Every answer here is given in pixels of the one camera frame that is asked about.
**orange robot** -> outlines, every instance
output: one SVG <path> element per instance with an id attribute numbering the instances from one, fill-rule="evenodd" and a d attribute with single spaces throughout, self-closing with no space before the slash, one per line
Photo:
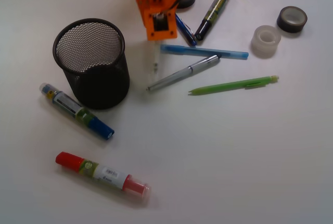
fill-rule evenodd
<path id="1" fill-rule="evenodd" d="M 147 39 L 158 41 L 177 38 L 176 7 L 180 0 L 136 0 Z"/>

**white pen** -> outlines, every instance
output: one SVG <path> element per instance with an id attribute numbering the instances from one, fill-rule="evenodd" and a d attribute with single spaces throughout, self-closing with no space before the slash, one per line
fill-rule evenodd
<path id="1" fill-rule="evenodd" d="M 193 72 L 195 72 L 195 71 L 199 71 L 204 68 L 208 68 L 209 66 L 215 65 L 220 61 L 220 58 L 221 57 L 217 56 L 217 55 L 214 55 L 211 57 L 206 57 L 203 60 L 200 60 L 200 61 L 196 62 L 195 64 L 192 64 L 192 65 L 186 67 L 185 69 L 177 71 L 176 73 L 173 73 L 170 76 L 165 77 L 165 78 L 151 84 L 150 86 L 147 87 L 147 91 L 159 89 L 163 86 L 166 86 L 170 83 L 175 82 L 176 80 L 180 80 L 182 78 L 188 77 L 191 74 L 193 74 Z"/>

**highlighter with red cap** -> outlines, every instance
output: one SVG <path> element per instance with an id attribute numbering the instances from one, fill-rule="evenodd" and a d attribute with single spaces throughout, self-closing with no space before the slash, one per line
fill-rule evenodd
<path id="1" fill-rule="evenodd" d="M 119 172 L 113 168 L 66 152 L 61 152 L 56 157 L 56 163 L 103 184 L 135 194 L 141 197 L 142 200 L 149 198 L 151 187 L 134 179 L 132 175 L 127 173 Z"/>

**pencil holder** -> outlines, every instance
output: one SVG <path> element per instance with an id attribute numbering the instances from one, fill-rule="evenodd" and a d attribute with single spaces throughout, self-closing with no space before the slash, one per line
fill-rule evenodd
<path id="1" fill-rule="evenodd" d="M 120 30 L 108 21 L 89 18 L 64 28 L 53 44 L 53 57 L 74 95 L 92 109 L 107 109 L 127 95 L 130 76 Z"/>

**blue cap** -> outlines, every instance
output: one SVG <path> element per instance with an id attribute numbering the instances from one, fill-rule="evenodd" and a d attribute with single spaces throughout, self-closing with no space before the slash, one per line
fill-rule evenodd
<path id="1" fill-rule="evenodd" d="M 92 129 L 106 140 L 114 134 L 114 130 L 99 120 L 96 116 L 90 120 L 88 128 Z"/>

